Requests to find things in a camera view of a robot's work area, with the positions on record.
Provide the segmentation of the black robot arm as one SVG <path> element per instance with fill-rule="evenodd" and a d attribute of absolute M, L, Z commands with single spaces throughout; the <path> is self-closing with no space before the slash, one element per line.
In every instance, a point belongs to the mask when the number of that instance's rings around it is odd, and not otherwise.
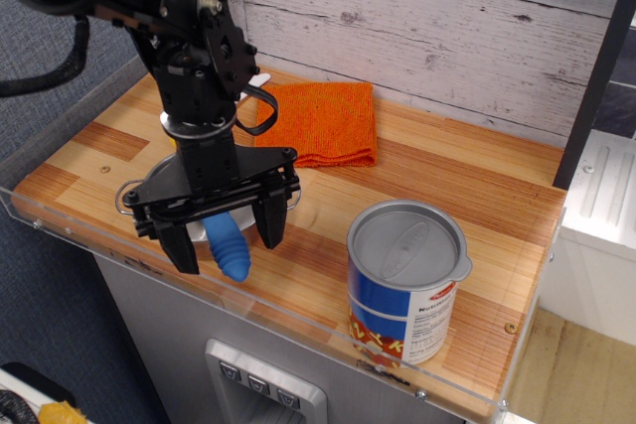
<path fill-rule="evenodd" d="M 140 236 L 157 240 L 176 268 L 199 270 L 189 223 L 250 207 L 262 242 L 283 238 L 288 201 L 299 190 L 295 150 L 249 148 L 235 142 L 242 95 L 276 105 L 252 84 L 256 49 L 232 18 L 228 0 L 18 0 L 49 15 L 76 20 L 73 47 L 54 70 L 9 79 L 1 93 L 12 97 L 54 88 L 78 76 L 86 62 L 89 21 L 99 18 L 126 30 L 155 79 L 161 123 L 176 142 L 123 199 Z"/>

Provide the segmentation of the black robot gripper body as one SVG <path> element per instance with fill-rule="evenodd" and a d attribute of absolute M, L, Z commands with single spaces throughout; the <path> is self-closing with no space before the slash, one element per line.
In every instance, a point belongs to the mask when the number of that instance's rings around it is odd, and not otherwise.
<path fill-rule="evenodd" d="M 287 201 L 299 190 L 294 171 L 297 153 L 289 147 L 244 147 L 235 142 L 235 126 L 256 136 L 272 127 L 277 113 L 253 126 L 242 125 L 234 111 L 212 123 L 189 123 L 163 112 L 161 125 L 175 140 L 176 153 L 157 164 L 145 180 L 123 197 L 140 236 L 157 239 L 170 229 L 205 217 L 252 207 L 263 240 L 280 240 Z"/>

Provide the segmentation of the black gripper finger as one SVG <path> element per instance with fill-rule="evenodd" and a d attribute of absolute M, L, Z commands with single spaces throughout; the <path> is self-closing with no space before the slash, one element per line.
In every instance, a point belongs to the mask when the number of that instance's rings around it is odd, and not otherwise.
<path fill-rule="evenodd" d="M 287 217 L 287 203 L 283 195 L 259 198 L 252 205 L 252 213 L 260 238 L 267 249 L 274 249 L 283 239 Z"/>
<path fill-rule="evenodd" d="M 158 227 L 158 239 L 180 273 L 200 273 L 196 251 L 184 224 L 161 224 Z"/>

